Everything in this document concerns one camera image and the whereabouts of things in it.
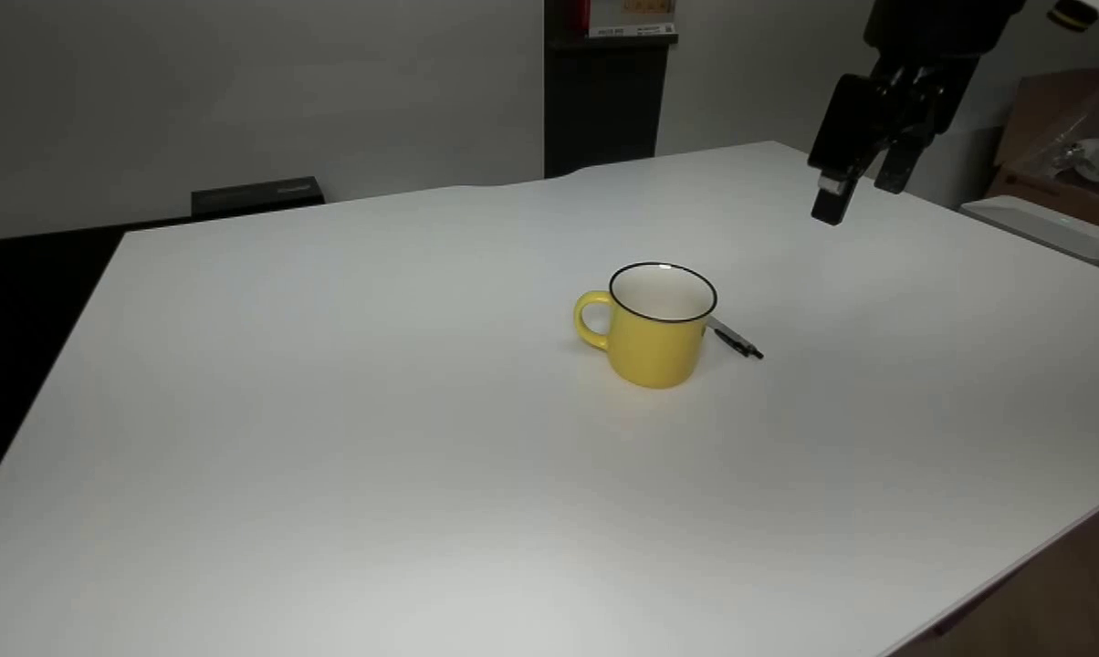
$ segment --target cardboard box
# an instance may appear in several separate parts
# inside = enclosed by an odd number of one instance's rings
[[[991,195],[1027,197],[1099,228],[1099,195],[1047,174],[1054,151],[1097,133],[1091,115],[1099,115],[1099,71],[1029,78],[1005,123]]]

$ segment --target pen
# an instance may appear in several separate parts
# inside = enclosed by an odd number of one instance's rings
[[[762,362],[762,351],[758,351],[752,340],[739,336],[739,334],[734,334],[729,326],[724,326],[719,316],[707,316],[707,326],[712,326],[716,336],[719,336],[724,343],[729,343],[739,355],[758,357],[758,362]]]

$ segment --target white table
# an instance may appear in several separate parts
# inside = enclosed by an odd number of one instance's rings
[[[0,467],[0,657],[889,652],[1099,512],[1099,270],[786,147],[129,235]],[[620,385],[678,259],[767,362]]]

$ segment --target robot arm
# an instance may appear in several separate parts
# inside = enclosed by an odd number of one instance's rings
[[[839,78],[811,151],[820,186],[811,217],[839,224],[864,168],[883,153],[875,186],[904,190],[912,163],[951,129],[976,66],[998,48],[1021,0],[875,0],[864,40],[879,52],[869,78]],[[1071,31],[1099,21],[1099,0],[1060,0]]]

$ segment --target mug rim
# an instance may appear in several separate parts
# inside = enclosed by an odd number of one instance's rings
[[[655,265],[655,270],[683,270],[683,274],[698,278],[698,281],[707,290],[707,308],[706,308],[700,315],[690,315],[690,316],[655,316],[655,315],[642,315],[642,312],[629,308],[629,303],[618,296],[618,278],[629,274],[629,270],[645,270],[645,265]],[[656,326],[695,326],[695,321],[706,321],[707,315],[716,315],[716,308],[719,308],[719,290],[716,290],[700,270],[683,265],[683,263],[673,263],[673,259],[638,259],[638,263],[629,263],[629,265],[615,270],[615,278],[611,278],[611,296],[615,296],[615,303],[618,303],[623,315],[637,315],[637,316],[656,321]]]

